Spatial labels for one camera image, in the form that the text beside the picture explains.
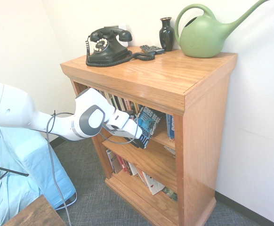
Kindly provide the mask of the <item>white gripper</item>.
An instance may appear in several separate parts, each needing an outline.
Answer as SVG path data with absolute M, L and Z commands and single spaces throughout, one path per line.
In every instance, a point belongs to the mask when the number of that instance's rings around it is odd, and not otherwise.
M 133 139 L 130 143 L 140 145 L 141 128 L 137 123 L 130 119 L 130 115 L 126 112 L 115 110 L 112 114 L 105 116 L 104 128 L 112 135 Z

